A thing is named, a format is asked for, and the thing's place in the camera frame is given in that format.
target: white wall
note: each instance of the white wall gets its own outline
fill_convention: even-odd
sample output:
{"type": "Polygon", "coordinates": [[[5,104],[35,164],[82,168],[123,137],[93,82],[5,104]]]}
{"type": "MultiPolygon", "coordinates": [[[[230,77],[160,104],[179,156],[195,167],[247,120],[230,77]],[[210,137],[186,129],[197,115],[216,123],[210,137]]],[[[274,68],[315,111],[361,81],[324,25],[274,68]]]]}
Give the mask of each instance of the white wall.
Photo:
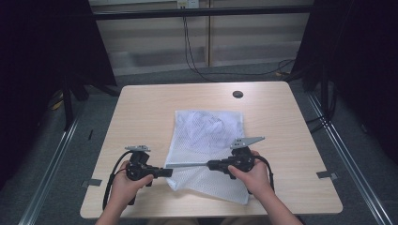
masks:
{"type": "MultiPolygon", "coordinates": [[[[176,1],[124,5],[109,5],[110,1],[121,0],[106,1],[103,6],[95,6],[101,5],[101,2],[92,2],[93,11],[176,8],[176,1]]],[[[312,2],[199,1],[200,8],[310,5],[312,2]]],[[[202,68],[294,58],[307,20],[308,14],[187,18],[195,65],[202,68]]],[[[116,76],[188,68],[182,18],[98,21],[98,26],[116,76]]]]}

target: metal frame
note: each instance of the metal frame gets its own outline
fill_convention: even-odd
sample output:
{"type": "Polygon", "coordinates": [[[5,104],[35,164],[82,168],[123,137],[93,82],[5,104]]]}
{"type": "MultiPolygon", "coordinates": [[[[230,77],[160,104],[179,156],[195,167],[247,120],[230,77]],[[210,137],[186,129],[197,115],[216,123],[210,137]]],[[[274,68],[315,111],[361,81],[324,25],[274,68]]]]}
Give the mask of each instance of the metal frame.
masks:
{"type": "Polygon", "coordinates": [[[55,150],[54,156],[50,161],[50,165],[48,166],[46,173],[43,175],[32,200],[23,212],[23,216],[19,222],[19,225],[35,224],[41,207],[43,206],[47,194],[50,191],[51,184],[55,179],[55,175],[58,171],[59,165],[61,164],[61,161],[68,150],[69,143],[73,137],[74,131],[77,128],[79,119],[83,114],[83,108],[84,105],[79,107],[76,118],[71,124],[69,130],[64,131],[61,141],[59,142],[58,147],[55,150]]]}
{"type": "Polygon", "coordinates": [[[374,190],[366,180],[365,176],[360,171],[360,168],[358,167],[355,160],[352,158],[348,148],[345,146],[339,133],[334,128],[334,125],[330,122],[329,119],[322,117],[323,112],[321,103],[313,93],[309,94],[308,98],[310,99],[311,104],[313,105],[317,115],[320,117],[320,121],[322,122],[325,131],[328,133],[330,140],[333,142],[337,153],[339,154],[345,167],[351,174],[351,177],[354,180],[354,183],[356,184],[358,190],[360,191],[360,194],[362,195],[363,199],[365,200],[366,204],[374,215],[375,220],[380,225],[392,225],[392,220],[390,219],[383,203],[377,197],[374,190]]]}
{"type": "Polygon", "coordinates": [[[148,11],[103,11],[93,14],[61,16],[67,19],[90,19],[97,21],[170,18],[170,17],[200,17],[200,16],[232,16],[232,15],[256,15],[256,14],[287,14],[287,13],[314,13],[330,12],[337,10],[337,6],[289,6],[289,7],[223,7],[223,8],[186,8],[163,9],[148,11]]]}

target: wall outlet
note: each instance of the wall outlet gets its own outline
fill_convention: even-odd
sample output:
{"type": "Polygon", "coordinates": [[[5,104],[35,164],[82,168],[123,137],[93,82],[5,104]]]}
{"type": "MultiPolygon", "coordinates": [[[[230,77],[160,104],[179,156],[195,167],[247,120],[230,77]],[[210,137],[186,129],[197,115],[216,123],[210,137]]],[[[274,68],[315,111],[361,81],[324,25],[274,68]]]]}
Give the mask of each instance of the wall outlet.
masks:
{"type": "Polygon", "coordinates": [[[188,8],[199,8],[199,0],[188,0],[188,8]]]}
{"type": "Polygon", "coordinates": [[[188,0],[177,0],[176,8],[188,8],[188,0]]]}

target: table top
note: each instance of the table top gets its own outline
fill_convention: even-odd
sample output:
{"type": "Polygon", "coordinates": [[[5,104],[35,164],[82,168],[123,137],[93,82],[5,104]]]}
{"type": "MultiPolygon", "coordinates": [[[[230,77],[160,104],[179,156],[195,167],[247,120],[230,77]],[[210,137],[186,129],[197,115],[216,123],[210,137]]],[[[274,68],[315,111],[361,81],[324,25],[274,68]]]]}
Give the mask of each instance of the table top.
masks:
{"type": "MultiPolygon", "coordinates": [[[[149,165],[162,167],[173,138],[178,110],[237,111],[243,114],[246,137],[265,136],[251,145],[265,157],[274,173],[275,192],[297,215],[337,214],[341,201],[286,82],[220,82],[125,86],[101,148],[93,179],[81,208],[83,218],[98,218],[112,171],[124,147],[144,144],[151,149],[149,165]],[[242,98],[233,96],[235,91],[242,98]]],[[[194,190],[172,191],[165,178],[138,191],[135,205],[123,218],[236,217],[265,215],[253,196],[246,205],[194,190]]]]}

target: wrist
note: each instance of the wrist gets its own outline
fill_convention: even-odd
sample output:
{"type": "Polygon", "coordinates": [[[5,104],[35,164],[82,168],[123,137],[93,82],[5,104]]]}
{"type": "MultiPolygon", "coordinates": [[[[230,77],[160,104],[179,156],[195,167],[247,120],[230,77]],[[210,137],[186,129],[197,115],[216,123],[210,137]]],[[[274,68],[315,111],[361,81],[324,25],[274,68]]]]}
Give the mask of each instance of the wrist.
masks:
{"type": "Polygon", "coordinates": [[[260,188],[260,189],[256,190],[255,192],[253,192],[253,196],[257,200],[260,200],[260,201],[267,199],[267,198],[276,197],[275,192],[271,187],[260,188]]]}
{"type": "Polygon", "coordinates": [[[105,207],[105,210],[108,209],[108,211],[114,213],[114,214],[119,214],[121,215],[122,212],[126,209],[127,204],[123,203],[123,201],[116,201],[114,199],[110,199],[108,201],[108,204],[105,207]]]}

